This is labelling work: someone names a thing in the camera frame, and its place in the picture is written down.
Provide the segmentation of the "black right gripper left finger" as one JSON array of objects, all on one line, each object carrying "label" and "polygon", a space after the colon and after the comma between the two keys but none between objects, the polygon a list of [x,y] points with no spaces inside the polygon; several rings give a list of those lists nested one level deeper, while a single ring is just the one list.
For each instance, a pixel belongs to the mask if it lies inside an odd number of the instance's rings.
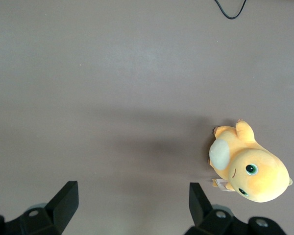
[{"label": "black right gripper left finger", "polygon": [[0,235],[61,235],[77,208],[78,182],[68,181],[48,203],[8,222],[0,215]]}]

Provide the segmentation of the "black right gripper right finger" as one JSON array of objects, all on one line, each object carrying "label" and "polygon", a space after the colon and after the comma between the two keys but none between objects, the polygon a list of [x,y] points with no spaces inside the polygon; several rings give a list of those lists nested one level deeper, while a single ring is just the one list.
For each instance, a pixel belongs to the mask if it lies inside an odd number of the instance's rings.
[{"label": "black right gripper right finger", "polygon": [[247,223],[237,219],[224,206],[211,205],[199,183],[189,185],[189,210],[194,222],[187,235],[284,235],[284,230],[273,220],[252,217]]}]

